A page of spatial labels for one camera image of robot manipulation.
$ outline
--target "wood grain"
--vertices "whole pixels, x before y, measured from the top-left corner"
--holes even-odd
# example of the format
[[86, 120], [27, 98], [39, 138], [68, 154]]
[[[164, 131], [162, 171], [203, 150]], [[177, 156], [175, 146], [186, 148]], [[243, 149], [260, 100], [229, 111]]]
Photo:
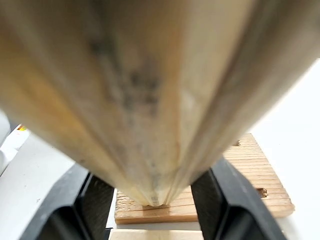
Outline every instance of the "wood grain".
[[203, 240], [201, 231], [112, 229], [109, 240]]
[[319, 56], [319, 15], [317, 0], [0, 0], [0, 106], [168, 204]]
[[[274, 217], [282, 218], [292, 214], [295, 206], [254, 137], [247, 133], [239, 143], [239, 146], [231, 146], [225, 151], [224, 157], [255, 188], [266, 189], [267, 197], [262, 198], [262, 201]], [[190, 187], [186, 188], [169, 205], [160, 207], [141, 206], [118, 191], [114, 217], [117, 224], [195, 222], [198, 220]]]

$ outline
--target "black plastic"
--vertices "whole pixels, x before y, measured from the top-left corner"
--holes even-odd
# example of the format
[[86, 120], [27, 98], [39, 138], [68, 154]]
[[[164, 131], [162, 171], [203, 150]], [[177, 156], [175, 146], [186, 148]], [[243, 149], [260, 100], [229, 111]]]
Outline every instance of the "black plastic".
[[285, 240], [251, 183], [224, 158], [191, 185], [204, 240]]

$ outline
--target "dark stain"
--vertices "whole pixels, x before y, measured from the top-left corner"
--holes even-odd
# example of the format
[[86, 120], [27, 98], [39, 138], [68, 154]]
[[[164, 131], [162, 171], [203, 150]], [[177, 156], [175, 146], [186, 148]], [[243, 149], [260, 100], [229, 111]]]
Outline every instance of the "dark stain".
[[159, 86], [159, 80], [156, 77], [150, 78], [148, 81], [146, 81], [145, 86], [148, 90], [156, 90]]
[[90, 50], [94, 55], [103, 55], [105, 52], [104, 44], [99, 41], [93, 41], [90, 44]]
[[140, 85], [140, 77], [138, 72], [134, 71], [130, 75], [131, 84], [134, 87], [138, 87]]
[[149, 95], [149, 96], [146, 96], [145, 99], [144, 99], [144, 102], [146, 104], [157, 104], [158, 103], [158, 98], [155, 97], [155, 96], [152, 96], [152, 95]]

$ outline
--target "white surface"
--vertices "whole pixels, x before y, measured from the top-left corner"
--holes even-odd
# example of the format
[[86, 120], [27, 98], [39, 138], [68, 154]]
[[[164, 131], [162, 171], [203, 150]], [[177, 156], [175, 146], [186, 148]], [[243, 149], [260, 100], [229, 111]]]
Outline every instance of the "white surface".
[[[295, 204], [278, 222], [289, 240], [318, 240], [320, 207], [320, 61], [250, 132], [261, 146]], [[73, 162], [34, 135], [0, 177], [0, 239], [17, 239], [53, 183]], [[107, 227], [198, 230], [199, 224], [161, 223], [116, 226], [115, 201]]]
[[320, 60], [251, 130], [295, 212], [279, 223], [290, 240], [319, 240]]
[[7, 118], [7, 115], [0, 109], [0, 176], [2, 172], [6, 169], [9, 162], [6, 154], [4, 153], [1, 146], [5, 141], [6, 137], [10, 133], [10, 123]]
[[0, 177], [0, 240], [23, 233], [52, 185], [74, 164], [31, 135]]

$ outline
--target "wooden block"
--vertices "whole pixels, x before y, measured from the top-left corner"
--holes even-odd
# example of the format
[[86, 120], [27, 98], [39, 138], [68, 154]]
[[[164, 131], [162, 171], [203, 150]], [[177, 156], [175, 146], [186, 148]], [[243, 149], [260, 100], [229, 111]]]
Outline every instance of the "wooden block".
[[[255, 188], [266, 189], [268, 195], [262, 198], [262, 201], [274, 217], [282, 218], [293, 213], [295, 206], [252, 134], [245, 134], [237, 146], [231, 146], [224, 152], [224, 157]], [[186, 188], [169, 205], [159, 207], [138, 205], [118, 191], [114, 216], [117, 224], [195, 222], [198, 220], [190, 187]]]
[[109, 240], [203, 240], [201, 231], [112, 229]]

